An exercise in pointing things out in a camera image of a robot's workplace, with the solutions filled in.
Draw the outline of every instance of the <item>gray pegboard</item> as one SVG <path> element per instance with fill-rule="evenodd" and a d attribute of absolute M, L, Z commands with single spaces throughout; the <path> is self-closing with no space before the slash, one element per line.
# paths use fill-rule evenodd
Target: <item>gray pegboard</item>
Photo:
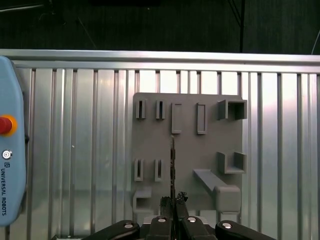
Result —
<path fill-rule="evenodd" d="M 175 137 L 175 186 L 189 210 L 238 212 L 242 119 L 247 102 L 236 95 L 136 93 L 132 119 L 134 213 L 158 213 L 170 195 L 170 139 Z"/>

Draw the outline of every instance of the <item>yellow ring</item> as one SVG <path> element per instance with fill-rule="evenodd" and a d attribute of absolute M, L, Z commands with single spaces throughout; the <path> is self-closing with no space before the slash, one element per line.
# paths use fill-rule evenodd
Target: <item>yellow ring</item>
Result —
<path fill-rule="evenodd" d="M 17 120 L 11 115 L 2 115 L 1 117 L 9 119 L 11 121 L 11 124 L 12 124 L 12 128 L 11 128 L 10 132 L 8 132 L 6 134 L 2 134 L 2 136 L 4 136 L 4 137 L 12 136 L 18 129 Z"/>

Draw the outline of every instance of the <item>red button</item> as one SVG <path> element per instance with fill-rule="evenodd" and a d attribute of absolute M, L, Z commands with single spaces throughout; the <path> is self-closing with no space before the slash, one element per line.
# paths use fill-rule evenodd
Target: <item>red button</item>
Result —
<path fill-rule="evenodd" d="M 0 134 L 8 134 L 12 129 L 12 122 L 9 118 L 0 116 Z"/>

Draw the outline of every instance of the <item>aluminum rail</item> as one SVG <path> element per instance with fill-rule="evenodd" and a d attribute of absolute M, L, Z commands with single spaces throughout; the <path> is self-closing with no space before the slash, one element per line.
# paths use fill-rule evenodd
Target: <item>aluminum rail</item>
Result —
<path fill-rule="evenodd" d="M 185 63 L 235 63 L 320 66 L 317 55 L 274 55 L 251 53 L 209 53 L 169 51 L 95 51 L 95 50 L 32 50 L 0 49 L 0 55 L 11 60 L 30 61 L 94 61 L 94 62 L 185 62 Z"/>

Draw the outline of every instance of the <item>dark background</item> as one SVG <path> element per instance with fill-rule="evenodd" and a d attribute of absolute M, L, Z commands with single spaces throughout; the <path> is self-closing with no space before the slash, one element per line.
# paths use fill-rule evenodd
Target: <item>dark background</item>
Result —
<path fill-rule="evenodd" d="M 240 9 L 241 0 L 234 1 Z M 228 0 L 105 2 L 56 1 L 65 24 L 46 8 L 0 12 L 0 48 L 239 52 L 240 28 Z M 320 0 L 246 0 L 243 52 L 311 54 L 319 29 Z"/>

